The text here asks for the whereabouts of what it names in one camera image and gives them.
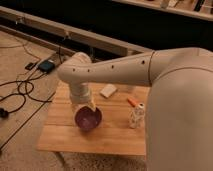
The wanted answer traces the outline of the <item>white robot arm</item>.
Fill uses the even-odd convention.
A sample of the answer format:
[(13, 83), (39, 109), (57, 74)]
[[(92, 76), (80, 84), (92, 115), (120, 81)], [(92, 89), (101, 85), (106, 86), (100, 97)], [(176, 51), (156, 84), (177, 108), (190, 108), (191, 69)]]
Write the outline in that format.
[(97, 63), (79, 52), (58, 75), (76, 104), (91, 99), (91, 82), (149, 87), (147, 171), (213, 171), (213, 52), (178, 48)]

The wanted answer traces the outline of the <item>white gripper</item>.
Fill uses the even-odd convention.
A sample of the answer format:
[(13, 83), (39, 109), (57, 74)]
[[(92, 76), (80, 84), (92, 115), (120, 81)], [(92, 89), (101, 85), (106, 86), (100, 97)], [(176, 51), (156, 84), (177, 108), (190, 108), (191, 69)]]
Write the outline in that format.
[(97, 106), (88, 83), (70, 84), (69, 90), (73, 112), (76, 112), (81, 105), (89, 107), (93, 112), (96, 111)]

